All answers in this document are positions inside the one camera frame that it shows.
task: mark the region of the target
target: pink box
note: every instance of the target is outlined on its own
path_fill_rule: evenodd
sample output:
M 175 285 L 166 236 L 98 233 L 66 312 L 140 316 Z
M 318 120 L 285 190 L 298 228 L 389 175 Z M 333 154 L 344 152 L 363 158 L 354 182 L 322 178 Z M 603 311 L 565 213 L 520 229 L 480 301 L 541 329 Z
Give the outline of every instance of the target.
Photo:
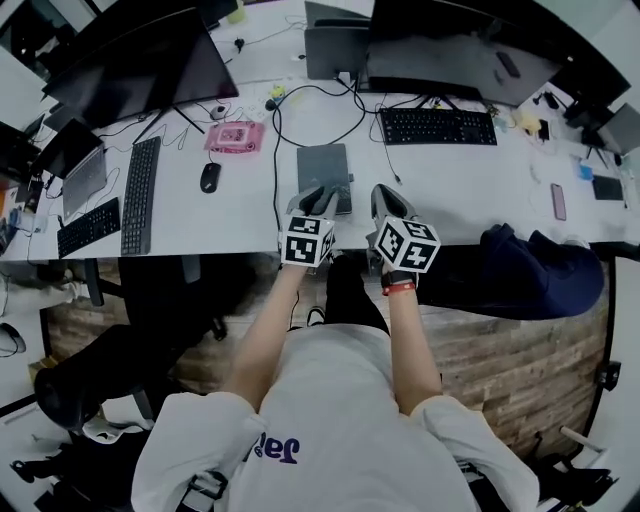
M 220 123 L 209 129 L 204 149 L 218 153 L 251 153 L 260 151 L 264 124 L 253 121 Z

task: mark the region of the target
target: small yellow object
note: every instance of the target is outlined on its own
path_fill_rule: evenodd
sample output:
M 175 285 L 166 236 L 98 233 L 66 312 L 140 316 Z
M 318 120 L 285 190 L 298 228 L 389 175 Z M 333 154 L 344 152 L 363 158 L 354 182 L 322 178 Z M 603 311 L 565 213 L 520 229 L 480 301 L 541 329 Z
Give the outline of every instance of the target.
M 517 126 L 529 133 L 538 133 L 542 128 L 540 119 L 534 116 L 531 112 L 522 108 L 517 109 L 513 113 L 513 120 Z
M 277 103 L 284 98 L 284 85 L 276 85 L 271 89 L 271 98 Z
M 247 12 L 244 10 L 244 2 L 238 0 L 238 8 L 227 16 L 229 23 L 240 23 L 247 17 Z

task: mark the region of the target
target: pink phone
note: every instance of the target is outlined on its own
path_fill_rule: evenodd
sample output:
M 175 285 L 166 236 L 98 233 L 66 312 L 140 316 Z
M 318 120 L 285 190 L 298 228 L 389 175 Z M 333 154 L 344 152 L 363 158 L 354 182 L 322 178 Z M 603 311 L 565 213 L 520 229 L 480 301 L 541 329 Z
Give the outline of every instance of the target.
M 556 219 L 567 220 L 567 210 L 564 205 L 564 193 L 562 187 L 556 183 L 551 184 L 551 198 L 553 200 L 553 211 Z

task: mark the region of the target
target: desk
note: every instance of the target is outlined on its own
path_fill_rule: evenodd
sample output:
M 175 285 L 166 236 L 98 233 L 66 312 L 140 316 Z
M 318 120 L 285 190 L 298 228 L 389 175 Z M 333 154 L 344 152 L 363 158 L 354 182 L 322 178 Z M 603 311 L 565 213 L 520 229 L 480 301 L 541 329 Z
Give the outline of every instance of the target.
M 334 2 L 350 8 L 347 1 Z M 359 12 L 367 13 L 372 2 L 355 2 Z M 251 5 L 248 19 L 239 25 L 226 22 L 212 32 L 224 59 L 233 58 L 228 65 L 238 84 L 240 97 L 230 100 L 231 112 L 251 104 L 263 104 L 274 83 L 291 90 L 309 83 L 306 65 L 292 57 L 304 53 L 303 32 L 294 27 L 262 42 L 247 45 L 238 54 L 232 42 L 236 37 L 255 41 L 287 28 L 290 22 L 304 15 L 301 0 Z M 314 82 L 327 90 L 341 91 L 335 82 Z M 387 105 L 410 96 L 389 95 Z M 382 95 L 365 95 L 369 110 L 382 100 Z M 531 106 L 546 109 L 546 106 Z M 203 102 L 211 109 L 215 101 Z M 458 102 L 462 108 L 478 108 Z M 500 107 L 507 123 L 509 110 Z M 207 114 L 198 105 L 184 108 L 193 119 L 208 129 Z M 283 132 L 296 141 L 317 145 L 333 140 L 352 127 L 361 116 L 353 103 L 353 96 L 329 97 L 306 89 L 286 101 L 283 106 Z M 521 237 L 529 237 L 536 229 L 558 242 L 577 235 L 588 241 L 626 240 L 640 242 L 640 208 L 625 208 L 621 202 L 595 201 L 591 184 L 576 174 L 575 158 L 586 155 L 586 148 L 565 140 L 553 140 L 545 146 L 536 143 L 519 129 L 496 129 L 498 146 L 421 145 L 391 146 L 389 158 L 402 178 L 399 186 L 393 179 L 384 145 L 369 139 L 365 121 L 343 141 L 347 147 L 349 171 L 354 176 L 351 186 L 353 213 L 337 219 L 337 248 L 362 249 L 367 245 L 365 235 L 373 231 L 370 216 L 370 195 L 373 187 L 384 183 L 396 189 L 416 208 L 423 219 L 432 224 L 444 244 L 475 244 L 484 230 L 494 223 L 508 222 Z M 131 120 L 116 123 L 99 133 L 116 133 Z M 123 133 L 105 139 L 106 146 L 128 150 L 133 139 L 142 131 L 146 121 Z M 175 112 L 167 114 L 165 142 L 178 136 L 186 121 Z M 209 162 L 203 150 L 205 136 L 191 128 L 182 150 L 175 143 L 160 151 L 155 185 L 150 255 L 207 254 L 236 252 L 270 252 L 277 250 L 277 230 L 271 205 L 274 187 L 273 149 L 277 134 L 267 118 L 266 133 L 260 153 L 247 155 L 213 155 L 222 164 L 218 190 L 203 194 L 199 179 Z M 552 123 L 552 134 L 558 136 L 561 121 Z M 380 139 L 376 125 L 373 137 Z M 102 197 L 98 192 L 84 208 L 91 209 L 112 197 L 120 198 L 122 208 L 131 152 L 111 148 L 107 152 L 109 179 Z M 283 142 L 278 152 L 280 213 L 284 213 L 291 197 L 298 192 L 296 148 Z M 564 190 L 567 221 L 554 218 L 550 184 L 557 183 Z M 55 195 L 59 180 L 50 190 Z M 62 199 L 49 200 L 43 195 L 38 214 L 54 215 L 62 211 Z M 55 217 L 49 217 L 45 233 L 31 239 L 18 233 L 3 260 L 57 259 Z M 70 258 L 108 258 L 120 255 L 120 233 L 110 235 Z

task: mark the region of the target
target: wooden panel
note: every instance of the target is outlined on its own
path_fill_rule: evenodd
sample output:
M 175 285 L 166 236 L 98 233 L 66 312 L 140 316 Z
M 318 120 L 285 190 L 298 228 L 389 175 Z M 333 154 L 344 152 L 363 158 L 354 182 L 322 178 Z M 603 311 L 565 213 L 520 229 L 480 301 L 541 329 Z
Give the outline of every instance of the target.
M 217 342 L 211 335 L 185 352 L 172 374 L 199 393 L 220 386 L 235 344 L 260 311 L 275 278 L 277 262 L 257 255 L 258 281 L 239 311 L 227 317 L 229 336 Z M 105 279 L 118 280 L 115 262 L 101 262 Z M 607 286 L 598 303 L 575 318 L 521 322 L 463 311 L 421 306 L 429 343 L 443 376 L 445 392 L 482 411 L 496 435 L 518 455 L 544 442 L 540 454 L 569 453 L 575 443 L 560 435 L 567 425 L 581 432 L 595 394 L 594 372 L 602 360 L 608 317 Z M 323 305 L 326 269 L 307 276 L 292 325 L 304 326 L 308 310 Z M 377 278 L 365 277 L 365 288 L 388 321 L 387 299 Z M 105 306 L 93 308 L 81 300 L 49 310 L 51 345 L 59 357 L 81 350 L 108 326 L 128 323 L 121 299 L 105 296 Z

